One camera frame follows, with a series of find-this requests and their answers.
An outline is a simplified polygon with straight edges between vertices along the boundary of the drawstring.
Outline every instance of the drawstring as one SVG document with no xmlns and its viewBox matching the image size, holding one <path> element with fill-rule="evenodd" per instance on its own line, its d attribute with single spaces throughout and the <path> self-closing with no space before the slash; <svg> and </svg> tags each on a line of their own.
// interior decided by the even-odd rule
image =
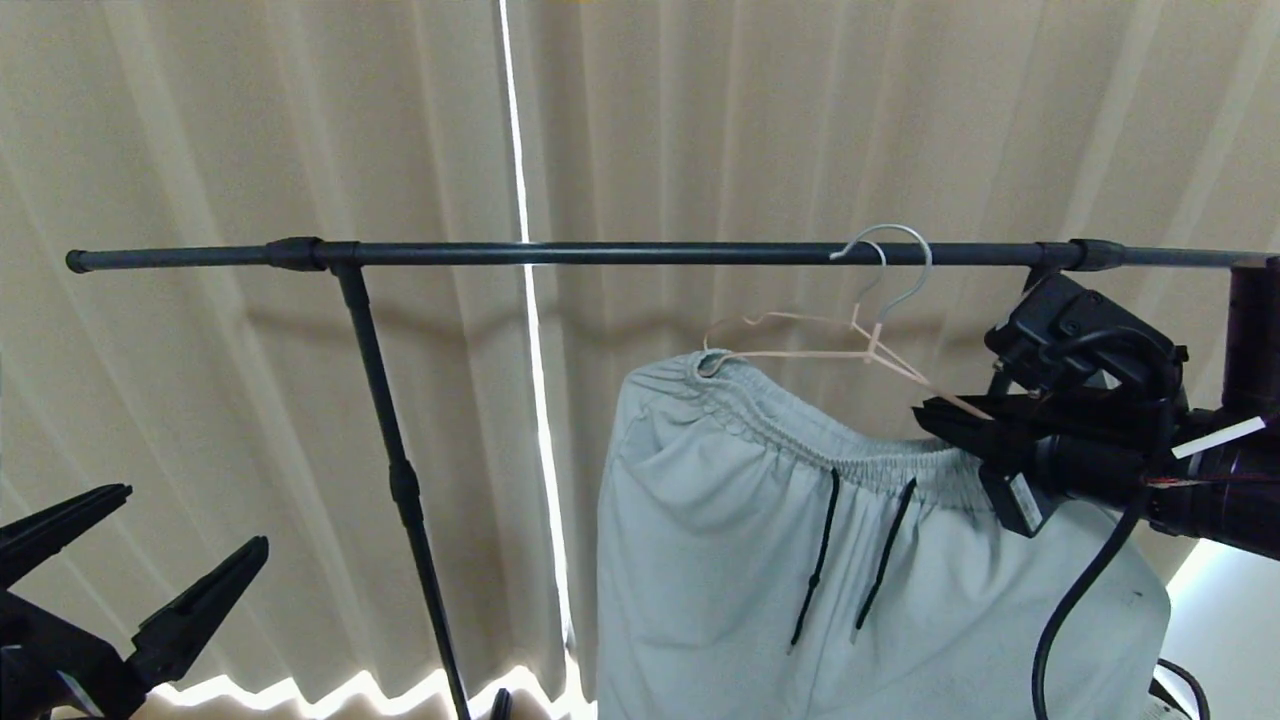
<svg viewBox="0 0 1280 720">
<path fill-rule="evenodd" d="M 787 650 L 787 655 L 791 655 L 791 650 L 795 650 L 796 643 L 800 642 L 804 616 L 809 612 L 809 602 L 813 601 L 813 592 L 818 589 L 818 580 L 822 579 L 822 564 L 827 561 L 827 543 L 831 542 L 831 520 L 836 516 L 836 497 L 840 496 L 840 474 L 836 473 L 835 468 L 831 469 L 831 502 L 827 503 L 827 521 L 822 527 L 818 564 L 813 568 L 813 575 L 809 575 L 809 589 L 804 593 L 804 605 L 800 606 L 800 616 L 796 618 L 796 629 L 791 633 L 791 648 Z"/>
<path fill-rule="evenodd" d="M 911 493 L 915 492 L 915 478 L 906 483 L 902 489 L 902 500 L 897 503 L 897 515 L 893 516 L 893 524 L 888 528 L 888 538 L 884 541 L 884 551 L 881 552 L 881 565 L 876 570 L 876 582 L 872 583 L 870 592 L 867 593 L 867 600 L 863 601 L 863 609 L 858 611 L 858 621 L 854 623 L 855 630 L 863 629 L 863 621 L 867 620 L 867 615 L 872 611 L 872 601 L 876 600 L 876 593 L 879 592 L 879 585 L 884 582 L 884 569 L 888 568 L 888 553 L 893 548 L 893 538 L 897 537 L 899 528 L 902 527 L 902 518 L 906 516 L 906 507 L 911 502 Z"/>
</svg>

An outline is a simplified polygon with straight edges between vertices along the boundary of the beige curtain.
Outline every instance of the beige curtain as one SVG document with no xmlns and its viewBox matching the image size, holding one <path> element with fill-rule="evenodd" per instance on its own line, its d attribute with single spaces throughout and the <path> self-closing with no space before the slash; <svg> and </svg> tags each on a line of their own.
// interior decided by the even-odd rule
<svg viewBox="0 0 1280 720">
<path fill-rule="evenodd" d="M 0 6 L 5 520 L 101 483 L 125 509 L 17 592 L 128 648 L 253 534 L 271 559 L 183 687 L 439 666 L 337 282 L 72 275 L 70 249 L 517 234 L 495 9 Z M 520 268 L 371 269 L 453 639 L 475 689 L 563 685 Z"/>
<path fill-rule="evenodd" d="M 187 684 L 292 675 L 315 701 L 367 669 L 396 697 L 438 667 L 333 279 L 73 277 L 61 255 L 307 233 L 518 240 L 497 13 L 0 6 L 3 514 L 136 488 L 19 592 L 123 648 L 150 610 L 264 533 L 271 561 Z M 1277 32 L 1276 0 L 513 3 L 530 236 L 836 241 L 902 222 L 940 242 L 1280 251 Z M 890 270 L 867 306 L 916 272 Z M 846 315 L 874 270 L 536 268 L 532 288 L 518 268 L 367 274 L 470 688 L 524 664 L 554 698 L 566 669 L 525 292 L 590 697 L 595 500 L 623 375 L 699 347 L 719 318 Z M 940 384 L 979 392 L 982 332 L 1021 281 L 938 269 L 884 340 Z M 1225 273 L 1083 281 L 1189 345 L 1192 400 L 1216 405 Z M 838 343 L 799 325 L 712 342 Z M 919 433 L 910 386 L 842 364 L 764 368 L 861 432 Z M 1165 577 L 1188 551 L 1142 542 Z M 218 702 L 188 714 L 225 714 Z"/>
<path fill-rule="evenodd" d="M 513 6 L 535 241 L 833 241 L 901 222 L 934 241 L 1280 250 L 1275 3 L 649 3 Z M 906 240 L 886 236 L 886 241 Z M 910 287 L 893 269 L 868 306 Z M 570 600 L 590 687 L 594 507 L 623 375 L 701 346 L 719 318 L 846 315 L 868 269 L 536 272 Z M 1216 406 L 1228 275 L 1084 277 L 1190 346 Z M 982 392 L 982 333 L 1023 273 L 938 269 L 886 342 Z M 800 325 L 735 348 L 822 347 Z M 861 366 L 763 364 L 870 434 L 919 434 L 923 392 Z M 1167 578 L 1189 544 L 1148 534 Z"/>
</svg>

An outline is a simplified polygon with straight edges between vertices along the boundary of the clothes hanger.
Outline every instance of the clothes hanger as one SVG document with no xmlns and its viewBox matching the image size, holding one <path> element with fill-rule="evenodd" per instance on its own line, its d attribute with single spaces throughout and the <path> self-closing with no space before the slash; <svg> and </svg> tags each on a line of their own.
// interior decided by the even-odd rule
<svg viewBox="0 0 1280 720">
<path fill-rule="evenodd" d="M 882 229 L 896 229 L 900 232 L 905 232 L 910 234 L 913 238 L 915 238 L 915 241 L 919 242 L 920 247 L 924 250 L 924 268 L 923 270 L 920 270 L 920 277 L 915 281 L 915 284 L 910 290 L 895 297 L 893 300 L 887 302 L 883 307 L 881 307 L 879 314 L 876 316 L 876 324 L 872 327 L 870 332 L 868 332 L 858 323 L 858 311 L 861 307 L 861 299 L 867 295 L 868 291 L 876 287 L 884 277 L 884 270 L 888 266 L 888 260 L 884 256 L 884 250 L 879 245 L 864 238 L 868 234 Z M 923 373 L 909 365 L 905 360 L 902 360 L 901 356 L 899 356 L 888 346 L 886 346 L 879 341 L 881 332 L 884 327 L 884 320 L 888 316 L 888 311 L 892 310 L 896 305 L 901 304 L 906 299 L 919 292 L 920 288 L 924 287 L 924 283 L 928 281 L 929 272 L 933 269 L 933 250 L 929 247 L 929 243 L 925 242 L 924 237 L 920 233 L 918 233 L 916 231 L 914 231 L 908 225 L 901 225 L 896 223 L 882 223 L 878 225 L 872 225 L 858 233 L 858 236 L 855 236 L 854 240 L 849 242 L 849 245 L 846 245 L 844 249 L 836 252 L 832 252 L 831 259 L 838 260 L 840 258 L 844 258 L 860 242 L 865 242 L 867 245 L 870 245 L 873 249 L 876 249 L 876 252 L 879 255 L 881 259 L 881 272 L 879 274 L 877 274 L 876 279 L 873 279 L 869 284 L 867 284 L 858 292 L 858 297 L 854 302 L 854 314 L 847 324 L 841 320 L 833 320 L 831 318 L 822 318 L 818 315 L 803 315 L 799 313 L 781 313 L 781 311 L 764 313 L 758 318 L 742 316 L 741 320 L 749 325 L 758 325 L 763 323 L 765 318 L 785 318 L 792 320 L 819 322 L 831 325 L 838 325 L 844 329 L 858 332 L 859 334 L 865 337 L 868 340 L 867 350 L 859 350 L 859 351 L 760 350 L 760 351 L 748 351 L 748 352 L 727 352 L 724 355 L 716 357 L 708 366 L 699 368 L 698 373 L 705 378 L 713 377 L 717 372 L 719 372 L 721 366 L 732 357 L 808 357 L 808 359 L 841 359 L 841 360 L 860 359 L 863 360 L 864 364 L 869 365 L 872 363 L 876 363 L 883 368 L 893 370 L 895 373 L 905 377 L 906 379 L 929 389 L 933 395 L 937 395 L 938 397 L 946 400 L 947 402 L 955 405 L 956 407 L 960 407 L 961 410 L 973 415 L 974 418 L 991 420 L 992 419 L 991 415 L 983 413 L 978 407 L 974 407 L 973 405 L 965 402 L 964 400 L 956 397 L 955 395 L 938 388 Z M 710 337 L 712 331 L 724 324 L 726 322 L 732 322 L 732 319 L 721 320 L 718 323 L 714 323 L 710 328 L 708 328 L 707 333 L 703 336 L 704 351 L 709 350 L 708 340 Z"/>
</svg>

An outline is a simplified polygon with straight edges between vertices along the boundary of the white label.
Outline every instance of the white label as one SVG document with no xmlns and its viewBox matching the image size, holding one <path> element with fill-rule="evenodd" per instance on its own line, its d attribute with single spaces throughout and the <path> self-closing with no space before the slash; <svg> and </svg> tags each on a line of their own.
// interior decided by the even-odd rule
<svg viewBox="0 0 1280 720">
<path fill-rule="evenodd" d="M 1036 496 L 1032 495 L 1032 488 L 1027 484 L 1027 478 L 1021 473 L 1010 480 L 1010 489 L 1014 491 L 1014 501 L 1018 502 L 1018 509 L 1023 512 L 1023 519 L 1027 520 L 1027 527 L 1034 533 L 1041 523 L 1044 521 L 1044 516 L 1041 515 L 1039 505 L 1036 505 Z"/>
</svg>

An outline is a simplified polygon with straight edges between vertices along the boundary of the horizontal bar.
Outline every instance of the horizontal bar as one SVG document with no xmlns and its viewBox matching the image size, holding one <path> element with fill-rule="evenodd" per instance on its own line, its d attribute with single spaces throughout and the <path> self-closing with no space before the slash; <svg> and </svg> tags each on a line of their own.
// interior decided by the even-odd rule
<svg viewBox="0 0 1280 720">
<path fill-rule="evenodd" d="M 865 245 L 832 260 L 844 246 L 835 242 L 554 242 L 554 243 L 366 243 L 321 242 L 275 247 L 172 247 L 154 250 L 72 250 L 67 265 L 78 272 L 131 268 L 198 268 L 216 265 L 276 265 L 324 269 L 330 264 L 360 265 L 874 265 L 879 256 Z M 922 265 L 920 246 L 886 242 L 881 247 L 891 265 Z M 1115 260 L 1124 265 L 1170 268 L 1228 268 L 1261 252 L 1121 247 Z M 997 243 L 937 242 L 934 265 L 1053 265 L 1070 269 L 1084 259 L 1084 247 L 1068 242 Z"/>
</svg>

